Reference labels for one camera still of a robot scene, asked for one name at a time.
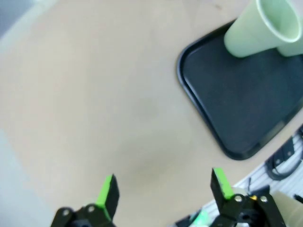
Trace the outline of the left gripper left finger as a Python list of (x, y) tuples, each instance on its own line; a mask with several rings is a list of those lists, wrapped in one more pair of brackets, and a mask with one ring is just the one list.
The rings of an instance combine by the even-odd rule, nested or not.
[(53, 227), (114, 227), (114, 215), (119, 201), (116, 176), (108, 175), (95, 203), (74, 211), (70, 207), (57, 210), (52, 221)]

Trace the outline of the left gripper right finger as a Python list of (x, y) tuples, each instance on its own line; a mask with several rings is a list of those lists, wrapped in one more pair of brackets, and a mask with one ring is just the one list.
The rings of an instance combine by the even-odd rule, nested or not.
[(210, 187), (219, 215), (212, 227), (284, 227), (283, 217), (269, 193), (242, 195), (235, 193), (222, 168), (213, 168)]

